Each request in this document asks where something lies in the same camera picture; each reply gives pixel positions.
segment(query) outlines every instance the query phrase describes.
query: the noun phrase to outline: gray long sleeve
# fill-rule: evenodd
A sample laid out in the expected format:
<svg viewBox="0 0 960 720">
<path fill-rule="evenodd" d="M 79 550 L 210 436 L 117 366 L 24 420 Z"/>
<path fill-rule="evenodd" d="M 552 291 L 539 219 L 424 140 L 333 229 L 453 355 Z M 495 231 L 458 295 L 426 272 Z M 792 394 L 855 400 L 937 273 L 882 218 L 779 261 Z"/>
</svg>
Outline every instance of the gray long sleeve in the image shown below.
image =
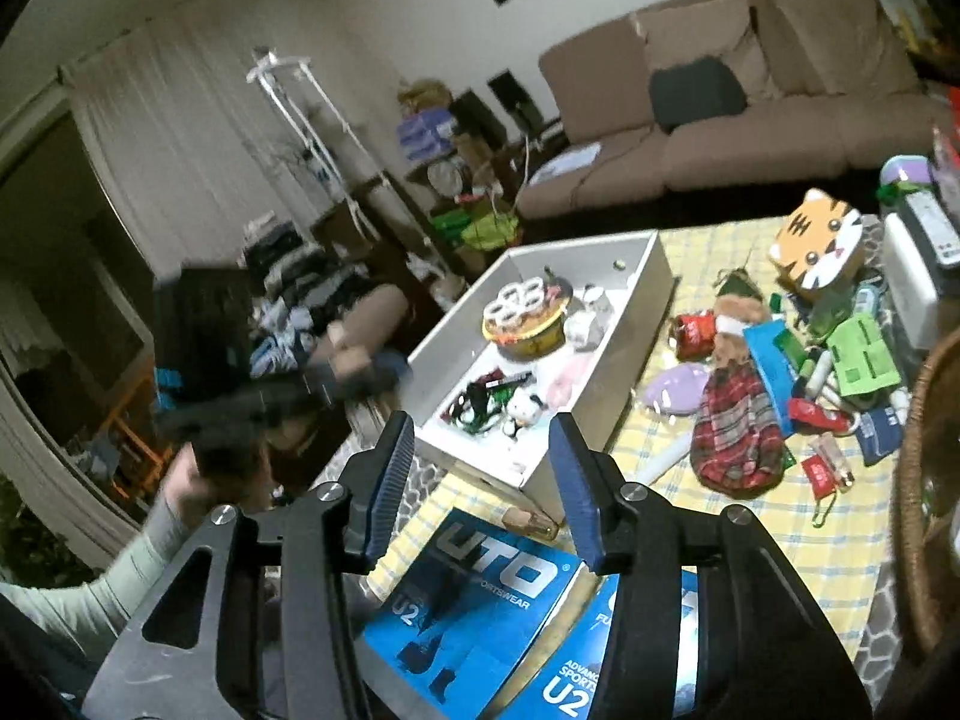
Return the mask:
<svg viewBox="0 0 960 720">
<path fill-rule="evenodd" d="M 55 590 L 0 583 L 0 594 L 48 634 L 72 642 L 99 666 L 189 535 L 160 493 L 143 530 L 96 581 Z"/>
</svg>

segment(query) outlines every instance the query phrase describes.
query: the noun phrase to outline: white appliance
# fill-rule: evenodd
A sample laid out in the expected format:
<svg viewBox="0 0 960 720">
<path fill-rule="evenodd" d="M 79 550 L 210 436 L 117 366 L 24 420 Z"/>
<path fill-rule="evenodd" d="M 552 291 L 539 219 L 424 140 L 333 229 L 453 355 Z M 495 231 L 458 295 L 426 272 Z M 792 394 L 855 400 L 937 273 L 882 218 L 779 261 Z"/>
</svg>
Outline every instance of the white appliance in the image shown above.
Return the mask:
<svg viewBox="0 0 960 720">
<path fill-rule="evenodd" d="M 940 295 L 930 268 L 904 221 L 890 214 L 884 222 L 883 270 L 911 346 L 929 351 L 960 326 L 960 298 Z"/>
</svg>

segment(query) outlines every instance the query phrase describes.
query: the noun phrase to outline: red plaid cloth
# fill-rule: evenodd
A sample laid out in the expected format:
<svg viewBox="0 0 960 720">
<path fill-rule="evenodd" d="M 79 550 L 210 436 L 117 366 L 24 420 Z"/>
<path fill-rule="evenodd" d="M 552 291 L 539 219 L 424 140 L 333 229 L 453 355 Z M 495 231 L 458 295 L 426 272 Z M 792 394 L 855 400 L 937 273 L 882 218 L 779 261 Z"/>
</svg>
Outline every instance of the red plaid cloth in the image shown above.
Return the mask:
<svg viewBox="0 0 960 720">
<path fill-rule="evenodd" d="M 758 493 L 784 475 L 784 434 L 752 361 L 710 375 L 697 410 L 690 464 L 722 493 Z"/>
</svg>

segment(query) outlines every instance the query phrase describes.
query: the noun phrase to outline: person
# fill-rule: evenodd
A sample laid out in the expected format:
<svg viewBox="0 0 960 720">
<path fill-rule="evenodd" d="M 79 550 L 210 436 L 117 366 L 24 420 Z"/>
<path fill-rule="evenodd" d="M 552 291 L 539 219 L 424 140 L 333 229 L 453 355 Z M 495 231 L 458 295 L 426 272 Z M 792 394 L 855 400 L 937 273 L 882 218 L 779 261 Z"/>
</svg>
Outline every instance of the person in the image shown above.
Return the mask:
<svg viewBox="0 0 960 720">
<path fill-rule="evenodd" d="M 67 589 L 0 583 L 0 674 L 13 672 L 32 688 L 34 706 L 24 716 L 71 716 L 56 711 L 83 702 L 131 615 L 210 509 L 233 503 L 253 514 L 270 506 L 268 456 L 257 451 L 260 462 L 250 477 L 210 478 L 184 445 L 143 529 L 96 581 Z M 48 712 L 41 714 L 41 706 Z"/>
</svg>

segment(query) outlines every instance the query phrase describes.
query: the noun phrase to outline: white tray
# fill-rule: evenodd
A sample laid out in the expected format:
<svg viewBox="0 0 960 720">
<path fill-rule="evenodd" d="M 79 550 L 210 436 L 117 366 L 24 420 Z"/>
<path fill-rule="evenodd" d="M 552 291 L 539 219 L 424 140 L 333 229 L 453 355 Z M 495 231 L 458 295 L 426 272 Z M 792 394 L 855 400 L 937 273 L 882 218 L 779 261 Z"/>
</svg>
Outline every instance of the white tray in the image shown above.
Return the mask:
<svg viewBox="0 0 960 720">
<path fill-rule="evenodd" d="M 471 437 L 440 419 L 464 386 L 500 367 L 507 375 L 534 370 L 544 394 L 577 354 L 565 344 L 529 364 L 506 360 L 483 338 L 483 309 L 505 285 L 542 275 L 549 266 L 575 290 L 595 284 L 607 290 L 614 314 L 596 351 L 586 353 L 586 372 L 573 388 L 569 410 L 587 445 L 603 449 L 611 437 L 656 341 L 673 290 L 673 274 L 654 231 L 531 245 L 507 251 L 460 299 L 410 357 L 411 375 L 400 391 L 400 408 L 416 424 L 419 456 L 473 483 L 488 485 L 521 507 L 542 509 L 562 522 L 563 505 L 546 461 L 546 415 L 517 440 L 499 427 Z"/>
</svg>

